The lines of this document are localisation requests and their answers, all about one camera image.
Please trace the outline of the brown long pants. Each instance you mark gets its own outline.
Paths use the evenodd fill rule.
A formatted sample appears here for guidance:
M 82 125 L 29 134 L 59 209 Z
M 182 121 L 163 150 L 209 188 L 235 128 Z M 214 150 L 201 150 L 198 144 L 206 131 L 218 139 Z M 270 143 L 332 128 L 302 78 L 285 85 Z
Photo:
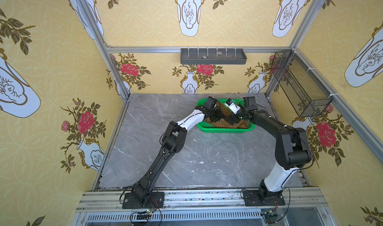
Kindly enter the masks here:
M 208 123 L 205 119 L 204 122 L 216 128 L 248 129 L 250 127 L 249 120 L 234 120 L 231 110 L 220 101 L 216 102 L 216 107 L 220 108 L 223 112 L 223 119 L 214 123 Z

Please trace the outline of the green plastic basket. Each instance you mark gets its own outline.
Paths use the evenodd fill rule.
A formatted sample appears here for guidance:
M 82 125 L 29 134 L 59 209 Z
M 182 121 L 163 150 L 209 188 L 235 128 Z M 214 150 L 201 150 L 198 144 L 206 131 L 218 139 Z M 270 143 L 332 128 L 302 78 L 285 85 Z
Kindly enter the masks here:
M 197 102 L 196 106 L 203 105 L 206 102 L 207 98 L 201 99 Z M 222 105 L 227 101 L 227 99 L 218 99 L 219 102 L 221 102 Z M 237 105 L 243 106 L 243 100 L 241 99 L 233 99 L 233 102 Z M 218 125 L 212 125 L 209 122 L 200 122 L 197 124 L 198 128 L 204 132 L 204 133 L 245 133 L 254 130 L 255 125 L 251 122 L 244 123 L 239 125 L 238 127 L 226 127 L 222 121 L 215 122 L 214 124 Z

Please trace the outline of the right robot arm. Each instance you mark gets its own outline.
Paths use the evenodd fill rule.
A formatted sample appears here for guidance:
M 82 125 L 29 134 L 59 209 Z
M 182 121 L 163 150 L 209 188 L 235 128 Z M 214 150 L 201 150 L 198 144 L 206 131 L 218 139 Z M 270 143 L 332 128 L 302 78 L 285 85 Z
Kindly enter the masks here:
M 261 181 L 258 199 L 264 201 L 281 197 L 285 183 L 313 158 L 306 131 L 288 126 L 267 111 L 258 109 L 254 96 L 243 98 L 243 106 L 236 116 L 260 126 L 276 139 L 276 163 L 269 175 Z

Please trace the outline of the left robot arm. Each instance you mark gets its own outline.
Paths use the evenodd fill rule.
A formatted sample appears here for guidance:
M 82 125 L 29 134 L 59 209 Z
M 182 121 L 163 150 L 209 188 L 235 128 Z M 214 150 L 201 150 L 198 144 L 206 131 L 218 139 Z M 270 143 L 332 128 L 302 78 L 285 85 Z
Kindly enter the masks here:
M 217 99 L 209 96 L 203 105 L 198 105 L 191 114 L 184 119 L 171 121 L 160 138 L 160 151 L 146 174 L 132 186 L 131 195 L 145 206 L 151 200 L 151 193 L 155 183 L 169 160 L 180 152 L 185 144 L 190 129 L 205 119 L 219 120 L 223 118 L 222 111 L 217 105 Z

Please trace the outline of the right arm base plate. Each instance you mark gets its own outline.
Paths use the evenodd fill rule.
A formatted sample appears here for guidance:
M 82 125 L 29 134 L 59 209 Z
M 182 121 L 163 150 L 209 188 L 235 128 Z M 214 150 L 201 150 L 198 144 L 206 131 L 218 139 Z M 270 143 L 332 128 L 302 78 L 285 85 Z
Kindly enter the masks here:
M 243 198 L 246 206 L 285 206 L 285 200 L 282 191 L 269 192 L 264 188 L 258 190 L 242 189 L 240 196 Z

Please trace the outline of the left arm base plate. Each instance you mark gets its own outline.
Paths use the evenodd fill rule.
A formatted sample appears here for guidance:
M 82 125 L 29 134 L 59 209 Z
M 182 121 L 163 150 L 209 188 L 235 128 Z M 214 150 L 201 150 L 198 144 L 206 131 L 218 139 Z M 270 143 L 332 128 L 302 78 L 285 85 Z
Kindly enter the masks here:
M 148 196 L 139 198 L 133 193 L 125 193 L 122 209 L 149 209 L 163 208 L 165 202 L 164 192 L 152 192 Z

